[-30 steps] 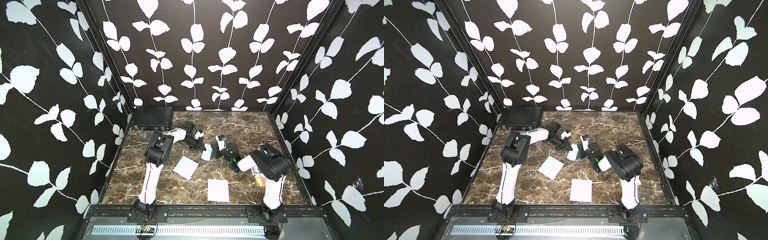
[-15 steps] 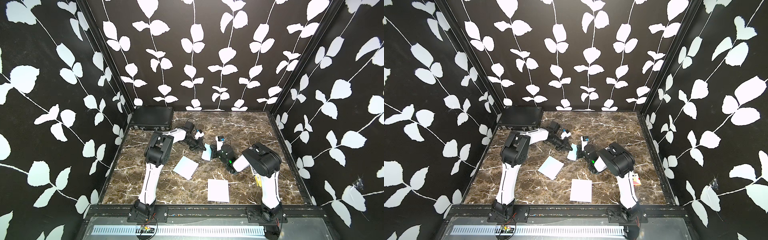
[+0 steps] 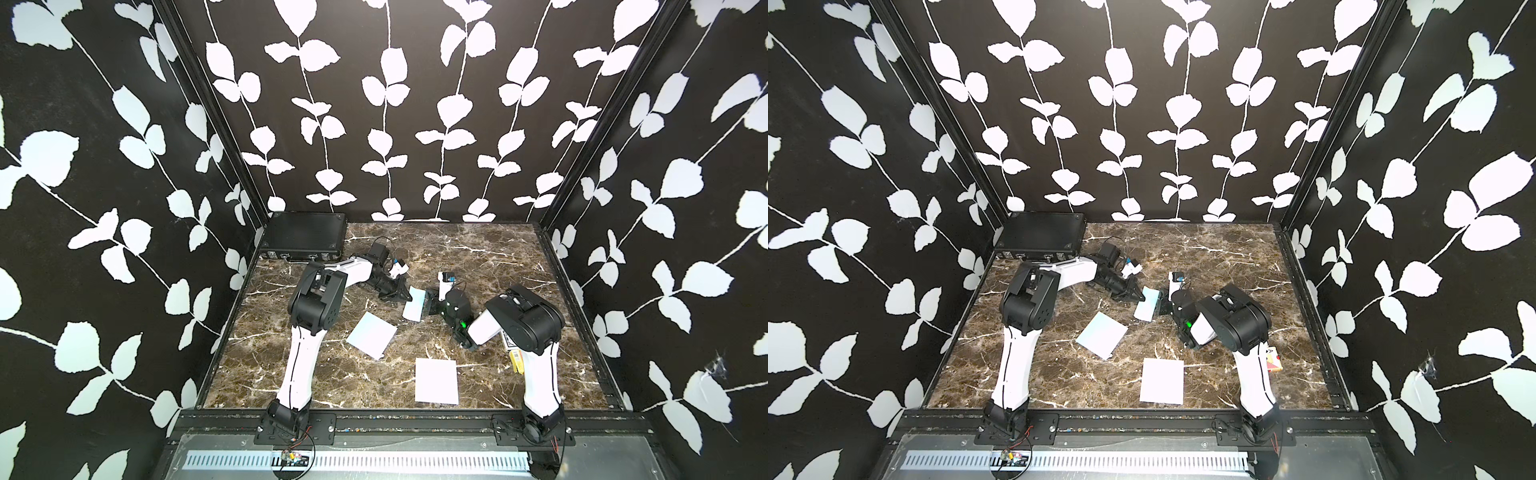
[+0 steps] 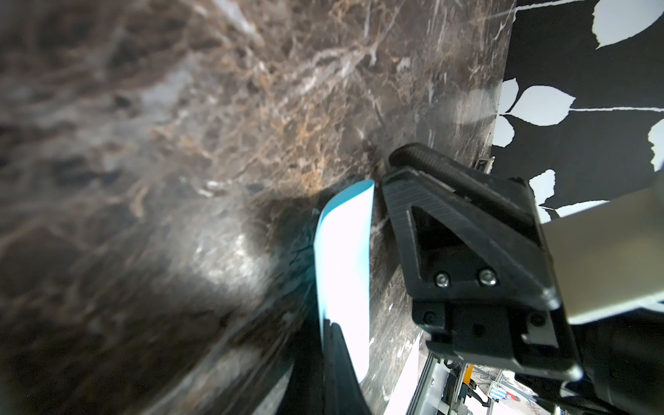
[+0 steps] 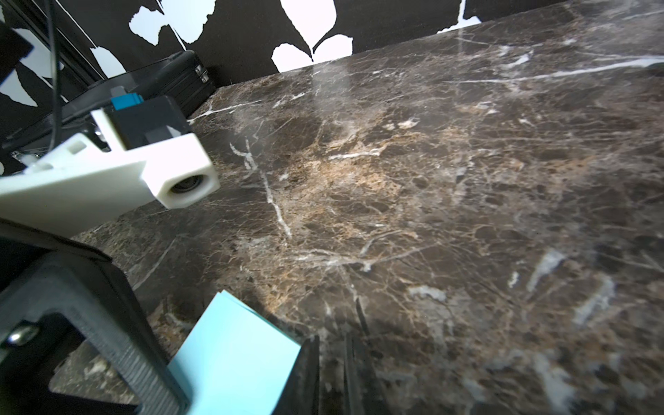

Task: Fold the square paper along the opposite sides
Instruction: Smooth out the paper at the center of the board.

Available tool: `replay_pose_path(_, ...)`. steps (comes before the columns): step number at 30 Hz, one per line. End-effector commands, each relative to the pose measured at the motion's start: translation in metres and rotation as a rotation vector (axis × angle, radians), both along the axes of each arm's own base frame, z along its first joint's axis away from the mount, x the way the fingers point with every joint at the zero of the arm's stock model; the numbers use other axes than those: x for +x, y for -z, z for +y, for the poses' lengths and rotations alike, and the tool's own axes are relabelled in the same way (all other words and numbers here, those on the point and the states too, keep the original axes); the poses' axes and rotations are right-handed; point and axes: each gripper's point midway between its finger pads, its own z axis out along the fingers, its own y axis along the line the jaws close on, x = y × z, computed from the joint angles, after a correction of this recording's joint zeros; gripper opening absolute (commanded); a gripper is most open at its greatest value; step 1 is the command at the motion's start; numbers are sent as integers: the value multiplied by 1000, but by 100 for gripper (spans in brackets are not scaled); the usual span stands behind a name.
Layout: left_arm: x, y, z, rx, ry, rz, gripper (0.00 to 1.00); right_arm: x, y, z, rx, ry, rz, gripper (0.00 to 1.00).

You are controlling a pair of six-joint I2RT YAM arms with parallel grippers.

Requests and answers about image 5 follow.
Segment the light blue square paper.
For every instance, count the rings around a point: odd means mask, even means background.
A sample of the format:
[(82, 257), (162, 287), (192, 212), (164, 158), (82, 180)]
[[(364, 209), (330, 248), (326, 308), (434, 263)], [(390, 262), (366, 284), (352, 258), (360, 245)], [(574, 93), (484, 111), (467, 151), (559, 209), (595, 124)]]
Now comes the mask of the light blue square paper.
[(301, 346), (227, 292), (218, 292), (169, 363), (188, 414), (270, 414)]

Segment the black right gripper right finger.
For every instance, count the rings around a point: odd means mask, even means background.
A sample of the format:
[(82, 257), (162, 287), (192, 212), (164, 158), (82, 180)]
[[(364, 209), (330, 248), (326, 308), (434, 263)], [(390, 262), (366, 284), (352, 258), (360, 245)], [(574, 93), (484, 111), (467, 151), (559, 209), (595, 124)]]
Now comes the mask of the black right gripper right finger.
[(355, 335), (345, 336), (343, 413), (391, 414), (368, 348)]

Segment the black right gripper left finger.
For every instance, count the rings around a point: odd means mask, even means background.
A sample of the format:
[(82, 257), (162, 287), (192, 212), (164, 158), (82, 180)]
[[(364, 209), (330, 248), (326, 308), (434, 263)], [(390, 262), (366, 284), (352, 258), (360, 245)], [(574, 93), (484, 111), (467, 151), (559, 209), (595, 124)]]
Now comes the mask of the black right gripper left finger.
[(319, 413), (320, 338), (307, 339), (301, 346), (273, 415), (315, 415)]

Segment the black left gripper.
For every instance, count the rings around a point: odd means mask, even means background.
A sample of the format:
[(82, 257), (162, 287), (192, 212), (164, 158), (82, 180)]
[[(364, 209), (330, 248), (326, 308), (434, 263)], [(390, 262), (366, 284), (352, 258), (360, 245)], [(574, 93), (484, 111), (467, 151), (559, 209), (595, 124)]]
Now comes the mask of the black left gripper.
[[(111, 261), (95, 247), (1, 219), (3, 414), (187, 411), (190, 400), (169, 372), (125, 275)], [(138, 404), (49, 389), (54, 369), (82, 341), (111, 364)]]

